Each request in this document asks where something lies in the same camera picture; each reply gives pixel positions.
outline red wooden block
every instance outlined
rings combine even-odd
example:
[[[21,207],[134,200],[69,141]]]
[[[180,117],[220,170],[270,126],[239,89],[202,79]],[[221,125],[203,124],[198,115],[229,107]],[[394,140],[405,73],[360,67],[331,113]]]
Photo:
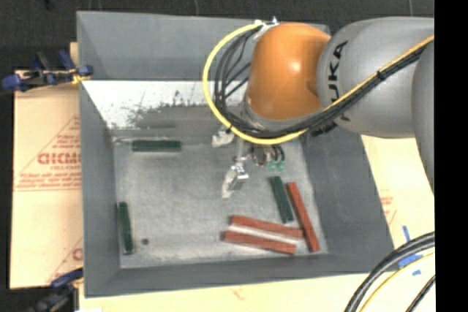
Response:
[[[303,231],[295,227],[286,227],[285,225],[275,224],[273,222],[261,221],[255,218],[246,216],[232,215],[231,224],[242,227],[251,227],[253,229],[265,230],[266,232],[274,232],[287,235],[288,237],[302,238]]]
[[[319,251],[319,240],[317,239],[317,235],[315,234],[314,227],[312,226],[312,222],[310,221],[306,206],[304,205],[301,194],[299,193],[298,186],[295,184],[295,182],[289,182],[286,184],[286,187],[287,191],[289,192],[291,203],[294,207],[296,217],[299,221],[299,224],[304,230],[304,236],[306,239],[307,247],[309,247],[309,251]]]
[[[280,240],[255,237],[254,235],[233,232],[230,230],[224,232],[222,239],[225,242],[259,247],[263,248],[264,250],[280,252],[282,254],[288,255],[294,255],[296,249],[295,245],[291,243],[282,242]]]

